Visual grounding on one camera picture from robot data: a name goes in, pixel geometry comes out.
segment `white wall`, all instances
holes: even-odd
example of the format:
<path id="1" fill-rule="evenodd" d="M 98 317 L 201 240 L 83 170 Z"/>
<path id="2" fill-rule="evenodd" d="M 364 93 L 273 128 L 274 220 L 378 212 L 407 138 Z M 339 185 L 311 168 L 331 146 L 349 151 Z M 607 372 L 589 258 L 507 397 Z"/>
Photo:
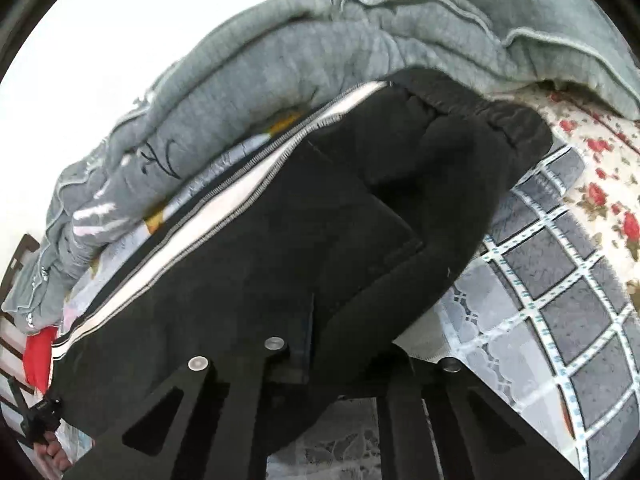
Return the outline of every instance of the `white wall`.
<path id="1" fill-rule="evenodd" d="M 60 171 L 167 65 L 263 0 L 58 0 L 0 84 L 0 272 L 38 240 Z"/>

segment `gray checkered fabric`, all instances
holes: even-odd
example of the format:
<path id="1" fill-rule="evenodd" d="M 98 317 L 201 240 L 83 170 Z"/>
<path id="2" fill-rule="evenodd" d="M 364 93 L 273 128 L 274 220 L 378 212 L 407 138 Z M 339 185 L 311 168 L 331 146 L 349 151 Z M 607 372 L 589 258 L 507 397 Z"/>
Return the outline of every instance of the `gray checkered fabric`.
<path id="1" fill-rule="evenodd" d="M 440 305 L 460 320 L 453 323 L 456 354 L 474 369 L 481 350 L 482 366 L 497 377 L 492 386 L 525 418 L 550 386 L 558 388 L 575 448 L 560 451 L 577 457 L 573 462 L 585 478 L 599 479 L 639 431 L 640 324 L 602 252 L 561 201 L 583 168 L 580 156 L 556 141 L 502 202 L 476 270 L 464 274 Z M 501 300 L 487 293 L 488 278 L 502 285 Z M 479 315 L 470 307 L 474 301 L 492 304 Z M 527 380 L 514 384 L 492 355 L 506 356 L 526 338 L 542 350 L 551 378 L 531 391 Z"/>

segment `pile of clothes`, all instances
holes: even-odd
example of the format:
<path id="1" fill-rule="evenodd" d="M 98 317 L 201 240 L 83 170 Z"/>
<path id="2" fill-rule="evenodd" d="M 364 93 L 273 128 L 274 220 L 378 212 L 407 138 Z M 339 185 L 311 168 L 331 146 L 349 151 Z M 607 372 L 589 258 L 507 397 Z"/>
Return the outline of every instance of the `pile of clothes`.
<path id="1" fill-rule="evenodd" d="M 593 0 L 269 0 L 63 171 L 2 309 L 25 333 L 60 327 L 51 388 L 91 436 L 241 338 L 277 333 L 301 374 L 345 382 L 396 339 L 461 358 L 606 476 L 638 434 L 639 322 L 562 202 L 578 124 L 553 136 L 517 92 L 545 80 L 640 118 Z M 480 97 L 496 92 L 517 102 Z"/>

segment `silver screw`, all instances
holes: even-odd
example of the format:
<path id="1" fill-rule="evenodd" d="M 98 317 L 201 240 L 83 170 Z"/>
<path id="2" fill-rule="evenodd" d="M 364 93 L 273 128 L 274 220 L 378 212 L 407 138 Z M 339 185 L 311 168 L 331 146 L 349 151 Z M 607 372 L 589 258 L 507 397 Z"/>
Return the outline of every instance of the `silver screw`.
<path id="1" fill-rule="evenodd" d="M 200 372 L 209 366 L 209 360 L 201 355 L 189 359 L 189 368 L 194 372 Z"/>
<path id="2" fill-rule="evenodd" d="M 284 339 L 281 337 L 270 337 L 264 342 L 267 350 L 282 350 L 284 348 Z"/>
<path id="3" fill-rule="evenodd" d="M 455 374 L 462 370 L 462 363 L 455 357 L 443 357 L 440 359 L 438 364 L 440 365 L 440 368 L 450 374 Z"/>

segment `folded black garment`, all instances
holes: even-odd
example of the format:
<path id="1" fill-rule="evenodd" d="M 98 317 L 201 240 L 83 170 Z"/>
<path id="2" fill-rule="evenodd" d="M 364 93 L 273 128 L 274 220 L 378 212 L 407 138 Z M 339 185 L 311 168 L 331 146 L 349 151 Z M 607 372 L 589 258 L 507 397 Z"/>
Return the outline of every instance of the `folded black garment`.
<path id="1" fill-rule="evenodd" d="M 431 70 L 348 92 L 195 196 L 55 343 L 65 420 L 99 436 L 190 358 L 270 336 L 303 381 L 356 380 L 452 285 L 551 143 L 535 111 Z M 263 406 L 268 452 L 331 400 Z"/>

